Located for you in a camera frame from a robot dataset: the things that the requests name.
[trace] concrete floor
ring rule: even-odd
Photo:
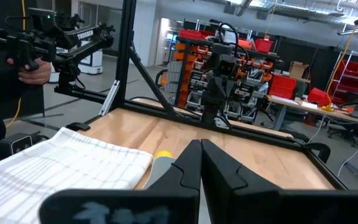
[[[109,88],[115,79],[116,60],[114,58],[105,57],[103,66],[104,73],[102,75],[80,75],[79,78],[85,84],[87,89],[108,93]],[[162,68],[148,67],[146,69],[154,79],[156,74],[161,71]],[[149,86],[134,65],[129,65],[127,82],[127,99],[135,96],[148,96],[154,98],[154,94],[151,92]],[[47,117],[41,118],[40,114],[35,114],[27,118],[27,121],[16,121],[7,130],[8,136],[18,132],[34,133],[36,131],[41,131],[42,134],[52,137],[62,126],[66,126],[72,122],[84,122],[98,115],[101,108],[100,104],[54,93],[54,87],[54,84],[46,84],[44,86],[45,114]],[[259,113],[255,124],[259,125],[264,121],[268,121],[268,118],[266,115]],[[299,122],[294,122],[289,125],[292,129],[305,134],[309,138],[314,136],[318,130],[316,127]],[[357,150],[357,148],[351,147],[349,142],[338,136],[329,139],[325,128],[321,129],[313,141],[325,143],[331,148],[331,156],[327,162],[327,166],[334,174],[337,174],[341,164]],[[358,167],[358,155],[353,158],[352,164]],[[339,178],[350,189],[358,189],[358,179],[347,169],[343,168]]]

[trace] white towel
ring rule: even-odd
[[[133,189],[152,155],[62,128],[0,162],[0,223],[39,223],[38,209],[63,189]]]

